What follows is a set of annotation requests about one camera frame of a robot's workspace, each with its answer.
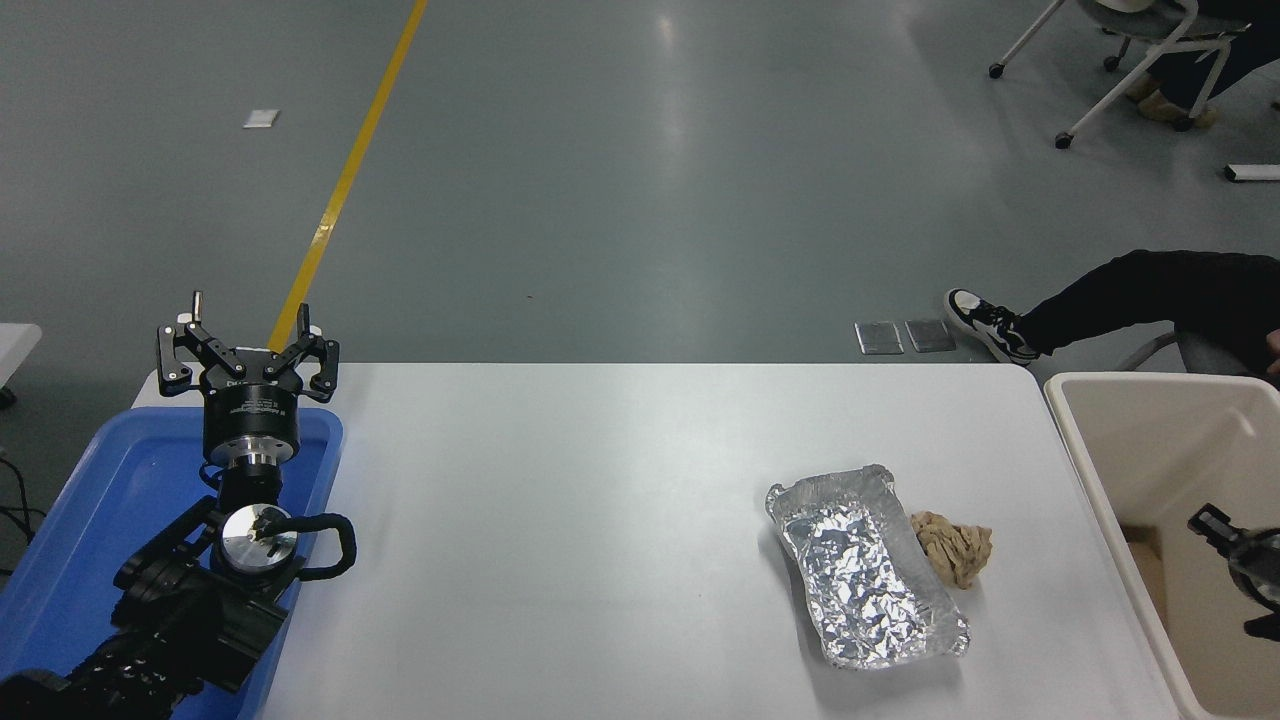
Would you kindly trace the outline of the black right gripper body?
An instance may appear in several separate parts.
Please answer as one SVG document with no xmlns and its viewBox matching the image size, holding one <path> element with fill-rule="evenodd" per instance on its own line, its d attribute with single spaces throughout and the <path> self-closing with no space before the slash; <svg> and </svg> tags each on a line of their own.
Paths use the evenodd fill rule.
<svg viewBox="0 0 1280 720">
<path fill-rule="evenodd" d="M 1279 606 L 1279 529 L 1242 532 L 1228 551 L 1236 588 L 1265 607 Z"/>
</svg>

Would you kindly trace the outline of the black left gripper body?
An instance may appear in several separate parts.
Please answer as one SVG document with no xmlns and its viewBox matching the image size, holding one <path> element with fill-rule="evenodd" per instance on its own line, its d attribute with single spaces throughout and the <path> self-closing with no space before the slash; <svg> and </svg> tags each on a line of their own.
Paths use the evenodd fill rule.
<svg viewBox="0 0 1280 720">
<path fill-rule="evenodd" d="M 297 372 L 276 379 L 236 379 L 224 370 L 204 372 L 204 456 L 210 462 L 241 462 L 265 455 L 287 462 L 300 447 Z"/>
</svg>

